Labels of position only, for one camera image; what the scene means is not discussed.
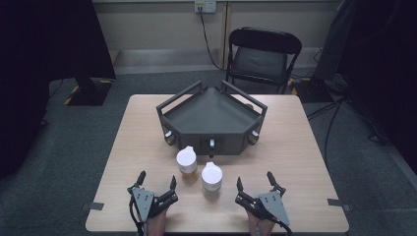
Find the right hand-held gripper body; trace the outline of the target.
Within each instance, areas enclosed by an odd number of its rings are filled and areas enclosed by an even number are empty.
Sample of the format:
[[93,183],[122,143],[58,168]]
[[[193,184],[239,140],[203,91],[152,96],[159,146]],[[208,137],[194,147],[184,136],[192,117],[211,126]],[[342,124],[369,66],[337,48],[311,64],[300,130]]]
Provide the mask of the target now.
[[239,191],[235,203],[260,220],[275,219],[280,225],[290,225],[290,220],[278,191],[259,194],[256,198]]

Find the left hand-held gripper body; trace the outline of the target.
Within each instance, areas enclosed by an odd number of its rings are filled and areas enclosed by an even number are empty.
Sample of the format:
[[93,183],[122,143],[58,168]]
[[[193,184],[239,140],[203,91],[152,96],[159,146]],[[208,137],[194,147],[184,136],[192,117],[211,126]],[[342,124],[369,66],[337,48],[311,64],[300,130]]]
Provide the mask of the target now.
[[154,192],[140,187],[131,187],[128,189],[128,193],[131,195],[131,202],[136,211],[134,215],[138,217],[140,222],[146,222],[149,218],[158,216],[178,201],[174,189],[159,197]]

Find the white-lidded bottle amber contents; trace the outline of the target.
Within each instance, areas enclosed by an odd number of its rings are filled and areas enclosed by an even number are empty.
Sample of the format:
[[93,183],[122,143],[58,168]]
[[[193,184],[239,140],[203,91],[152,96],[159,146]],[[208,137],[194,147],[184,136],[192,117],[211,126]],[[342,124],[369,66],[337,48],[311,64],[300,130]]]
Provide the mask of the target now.
[[197,155],[194,148],[187,146],[181,149],[176,155],[176,161],[183,181],[188,184],[194,183],[198,179]]

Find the white-lidded bottle pale contents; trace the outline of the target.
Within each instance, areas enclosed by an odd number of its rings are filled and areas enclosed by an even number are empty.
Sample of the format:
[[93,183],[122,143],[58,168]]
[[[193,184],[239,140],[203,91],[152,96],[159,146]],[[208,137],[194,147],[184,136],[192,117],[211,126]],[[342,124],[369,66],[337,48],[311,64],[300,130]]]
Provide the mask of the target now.
[[212,161],[207,162],[202,170],[201,177],[204,196],[210,201],[218,199],[223,178],[221,168]]

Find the dark grey corner shelf tray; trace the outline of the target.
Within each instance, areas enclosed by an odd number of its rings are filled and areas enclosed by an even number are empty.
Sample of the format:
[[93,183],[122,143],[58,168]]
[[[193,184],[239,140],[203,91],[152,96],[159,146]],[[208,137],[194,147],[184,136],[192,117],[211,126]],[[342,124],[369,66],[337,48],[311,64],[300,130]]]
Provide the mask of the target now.
[[223,81],[219,88],[196,82],[156,106],[165,141],[198,155],[239,155],[254,145],[268,107]]

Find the person's right hand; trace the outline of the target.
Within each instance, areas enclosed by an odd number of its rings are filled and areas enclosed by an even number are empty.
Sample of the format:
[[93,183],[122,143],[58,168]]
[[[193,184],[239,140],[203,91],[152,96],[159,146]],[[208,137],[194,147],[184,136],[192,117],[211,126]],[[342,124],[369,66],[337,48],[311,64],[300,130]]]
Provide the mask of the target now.
[[248,215],[248,227],[251,236],[270,236],[275,223],[269,220],[260,220],[250,212]]

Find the person's left hand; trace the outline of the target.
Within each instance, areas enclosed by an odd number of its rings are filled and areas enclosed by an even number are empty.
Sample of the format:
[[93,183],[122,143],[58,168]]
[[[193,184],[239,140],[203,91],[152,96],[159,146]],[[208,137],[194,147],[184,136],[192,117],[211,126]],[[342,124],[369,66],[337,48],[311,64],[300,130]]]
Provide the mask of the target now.
[[165,209],[159,215],[148,219],[147,221],[148,236],[163,236],[164,235],[165,224],[166,224],[166,214],[167,214],[167,210]]

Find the black stand base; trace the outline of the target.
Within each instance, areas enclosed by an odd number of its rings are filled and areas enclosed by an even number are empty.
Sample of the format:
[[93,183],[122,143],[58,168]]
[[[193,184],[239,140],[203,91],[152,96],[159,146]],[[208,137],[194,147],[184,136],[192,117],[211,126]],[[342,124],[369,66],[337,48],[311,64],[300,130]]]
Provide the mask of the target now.
[[302,103],[332,102],[324,81],[315,78],[290,79],[288,86],[292,94]]
[[68,106],[101,106],[108,95],[112,81],[91,80],[87,87],[75,86],[64,101]]

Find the black folding chair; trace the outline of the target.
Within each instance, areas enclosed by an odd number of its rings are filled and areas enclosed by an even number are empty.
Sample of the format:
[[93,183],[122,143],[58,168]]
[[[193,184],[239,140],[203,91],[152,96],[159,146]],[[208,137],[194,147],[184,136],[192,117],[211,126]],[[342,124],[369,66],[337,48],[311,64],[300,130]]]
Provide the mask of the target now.
[[226,81],[236,79],[276,86],[285,92],[302,42],[292,33],[251,27],[228,36]]

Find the black curtain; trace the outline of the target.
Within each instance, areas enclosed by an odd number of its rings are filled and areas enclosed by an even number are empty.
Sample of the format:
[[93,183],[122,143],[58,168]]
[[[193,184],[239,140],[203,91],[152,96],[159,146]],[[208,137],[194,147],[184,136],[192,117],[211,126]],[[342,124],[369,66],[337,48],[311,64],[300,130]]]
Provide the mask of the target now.
[[52,81],[114,77],[92,0],[0,0],[0,180],[25,162]]

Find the dark curtain with stand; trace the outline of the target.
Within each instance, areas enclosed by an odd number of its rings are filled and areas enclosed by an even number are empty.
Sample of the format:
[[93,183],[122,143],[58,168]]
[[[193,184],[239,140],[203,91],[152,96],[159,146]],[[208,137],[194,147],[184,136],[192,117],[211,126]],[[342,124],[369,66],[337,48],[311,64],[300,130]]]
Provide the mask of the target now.
[[336,74],[417,170],[417,0],[341,0],[314,77]]

